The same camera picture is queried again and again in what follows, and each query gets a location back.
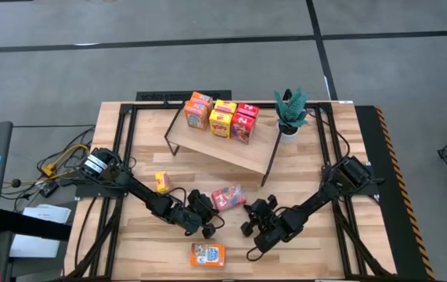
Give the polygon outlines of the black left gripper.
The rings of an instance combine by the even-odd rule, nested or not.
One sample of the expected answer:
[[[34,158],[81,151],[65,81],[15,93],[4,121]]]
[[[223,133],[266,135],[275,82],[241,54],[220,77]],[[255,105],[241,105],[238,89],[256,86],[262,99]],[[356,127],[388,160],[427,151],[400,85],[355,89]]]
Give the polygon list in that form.
[[[182,227],[185,235],[193,235],[198,229],[202,229],[204,238],[210,239],[217,229],[211,223],[214,217],[219,217],[219,214],[211,199],[199,190],[192,190],[191,204],[188,207],[177,204],[168,213],[168,223]]]

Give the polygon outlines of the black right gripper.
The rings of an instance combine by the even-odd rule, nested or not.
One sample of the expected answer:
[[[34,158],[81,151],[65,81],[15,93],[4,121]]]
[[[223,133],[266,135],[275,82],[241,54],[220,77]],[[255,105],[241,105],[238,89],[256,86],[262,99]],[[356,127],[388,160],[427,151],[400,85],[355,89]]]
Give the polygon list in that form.
[[[258,228],[254,243],[261,253],[268,252],[279,241],[289,242],[301,232],[301,211],[297,205],[280,207],[282,212],[276,214],[273,210],[278,204],[276,196],[271,194],[267,200],[257,199],[253,204],[247,204],[249,220],[240,227],[245,237],[253,233],[254,227]]]

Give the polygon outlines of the red Froot Loops cereal box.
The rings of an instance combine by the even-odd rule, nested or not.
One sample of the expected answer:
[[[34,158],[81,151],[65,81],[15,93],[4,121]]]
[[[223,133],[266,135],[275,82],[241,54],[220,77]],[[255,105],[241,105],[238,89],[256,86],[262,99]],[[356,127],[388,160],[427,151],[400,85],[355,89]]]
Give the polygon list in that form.
[[[247,115],[252,118],[257,118],[259,115],[259,111],[260,111],[259,107],[247,103],[239,103],[236,108],[237,113]]]
[[[248,144],[255,126],[255,119],[241,113],[235,113],[231,121],[230,138]]]
[[[211,193],[211,198],[215,208],[219,212],[234,208],[247,202],[247,198],[244,196],[243,189],[240,184],[216,190]]]

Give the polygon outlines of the orange Frosted Mini Wheats box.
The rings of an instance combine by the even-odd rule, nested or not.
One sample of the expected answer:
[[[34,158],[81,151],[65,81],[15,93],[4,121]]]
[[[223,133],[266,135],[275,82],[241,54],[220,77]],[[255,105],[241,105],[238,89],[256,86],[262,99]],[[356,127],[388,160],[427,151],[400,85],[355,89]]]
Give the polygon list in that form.
[[[189,100],[184,106],[184,113],[188,126],[203,131],[207,129],[209,113],[207,106]]]
[[[192,244],[190,253],[192,266],[225,265],[225,246],[221,244]]]
[[[201,104],[207,107],[208,112],[213,109],[213,98],[211,96],[204,95],[200,92],[193,92],[190,100],[194,103]]]

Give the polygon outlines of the yellow Corn Pops cereal box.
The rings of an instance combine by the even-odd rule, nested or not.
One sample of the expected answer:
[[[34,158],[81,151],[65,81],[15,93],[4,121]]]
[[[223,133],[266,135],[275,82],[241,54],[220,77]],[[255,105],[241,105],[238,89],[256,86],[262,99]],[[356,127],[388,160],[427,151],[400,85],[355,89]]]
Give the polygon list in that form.
[[[213,110],[209,116],[211,133],[223,138],[230,137],[233,115],[231,113]]]
[[[228,114],[234,114],[236,112],[237,103],[228,100],[217,99],[214,104],[216,111],[225,112]]]
[[[156,172],[155,183],[158,193],[167,193],[172,187],[171,180],[166,172]]]

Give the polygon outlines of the wooden shelf black metal legs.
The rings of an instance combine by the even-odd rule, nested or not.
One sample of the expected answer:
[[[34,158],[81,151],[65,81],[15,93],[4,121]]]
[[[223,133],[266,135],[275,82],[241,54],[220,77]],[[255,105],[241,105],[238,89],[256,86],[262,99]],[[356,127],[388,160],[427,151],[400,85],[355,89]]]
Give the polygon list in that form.
[[[234,139],[215,136],[187,125],[183,108],[178,105],[164,139],[172,155],[181,147],[215,157],[230,164],[246,168],[262,175],[261,185],[266,183],[276,155],[281,133],[268,125],[258,124],[254,128],[249,144]]]

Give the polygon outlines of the green plant in white pot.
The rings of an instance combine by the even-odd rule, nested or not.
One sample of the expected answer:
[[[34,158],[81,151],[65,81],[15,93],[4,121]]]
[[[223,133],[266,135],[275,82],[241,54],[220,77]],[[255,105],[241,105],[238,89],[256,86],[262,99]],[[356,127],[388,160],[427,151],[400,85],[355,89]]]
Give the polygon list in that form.
[[[274,91],[276,100],[277,128],[280,132],[280,142],[287,144],[292,143],[299,133],[300,127],[308,124],[305,120],[308,111],[305,105],[308,95],[303,93],[300,88],[291,91],[287,89],[284,93],[286,99]]]

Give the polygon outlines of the black perforated strip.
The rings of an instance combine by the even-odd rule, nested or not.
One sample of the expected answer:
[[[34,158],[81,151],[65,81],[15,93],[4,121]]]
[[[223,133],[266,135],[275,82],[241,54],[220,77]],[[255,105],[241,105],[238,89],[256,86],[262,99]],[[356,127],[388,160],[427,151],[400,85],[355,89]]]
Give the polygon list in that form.
[[[233,98],[231,90],[197,90],[205,96],[214,99],[231,100]],[[193,94],[189,91],[145,91],[136,93],[136,101],[183,101],[188,100]]]

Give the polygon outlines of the black mat hazard stripe edge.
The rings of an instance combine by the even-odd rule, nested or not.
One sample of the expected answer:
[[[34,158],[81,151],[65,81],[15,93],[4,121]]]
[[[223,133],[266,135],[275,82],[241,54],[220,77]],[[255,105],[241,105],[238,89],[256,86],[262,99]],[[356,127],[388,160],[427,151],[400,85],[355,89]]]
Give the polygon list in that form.
[[[434,280],[382,110],[375,106],[357,106],[355,112],[369,162],[375,176],[384,180],[379,186],[379,204],[397,274],[405,278]]]

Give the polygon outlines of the white paper sheets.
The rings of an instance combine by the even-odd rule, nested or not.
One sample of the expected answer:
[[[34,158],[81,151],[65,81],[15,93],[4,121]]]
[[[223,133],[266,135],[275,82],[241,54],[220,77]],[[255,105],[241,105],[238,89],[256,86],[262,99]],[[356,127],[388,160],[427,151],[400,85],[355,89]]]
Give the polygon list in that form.
[[[39,204],[37,207],[26,207],[23,215],[56,223],[66,223],[71,210],[49,204]],[[9,256],[11,258],[55,258],[59,249],[59,241],[16,234]]]

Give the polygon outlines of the black power adapter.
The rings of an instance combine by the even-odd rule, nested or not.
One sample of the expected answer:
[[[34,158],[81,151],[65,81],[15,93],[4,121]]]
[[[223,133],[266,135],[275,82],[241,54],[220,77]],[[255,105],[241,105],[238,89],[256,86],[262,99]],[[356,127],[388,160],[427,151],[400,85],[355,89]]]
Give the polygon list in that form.
[[[39,194],[44,198],[52,196],[59,188],[59,184],[55,181],[44,182],[39,185]]]

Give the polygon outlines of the black flat bar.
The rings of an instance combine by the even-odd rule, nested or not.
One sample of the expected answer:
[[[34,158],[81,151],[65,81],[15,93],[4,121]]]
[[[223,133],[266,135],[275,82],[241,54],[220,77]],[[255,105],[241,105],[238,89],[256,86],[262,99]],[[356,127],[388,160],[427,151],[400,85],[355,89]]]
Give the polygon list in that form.
[[[50,240],[68,241],[71,226],[0,209],[0,232],[2,231]]]

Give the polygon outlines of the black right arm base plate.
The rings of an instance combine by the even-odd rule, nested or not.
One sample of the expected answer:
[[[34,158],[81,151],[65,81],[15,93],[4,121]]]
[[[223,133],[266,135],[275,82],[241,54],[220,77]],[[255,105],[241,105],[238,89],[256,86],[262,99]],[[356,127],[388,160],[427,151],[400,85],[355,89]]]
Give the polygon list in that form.
[[[334,170],[330,181],[338,188],[342,196],[353,195],[378,195],[379,186],[386,182],[385,179],[377,178],[371,166],[362,167],[338,167]]]

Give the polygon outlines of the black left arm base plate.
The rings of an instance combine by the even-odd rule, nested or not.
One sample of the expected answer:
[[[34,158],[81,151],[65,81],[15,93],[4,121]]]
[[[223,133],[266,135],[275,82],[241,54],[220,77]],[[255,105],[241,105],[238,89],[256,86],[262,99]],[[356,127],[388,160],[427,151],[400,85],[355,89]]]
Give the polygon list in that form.
[[[127,197],[128,191],[121,189],[112,189],[99,186],[98,184],[79,184],[75,191],[75,197],[87,198],[87,197]]]

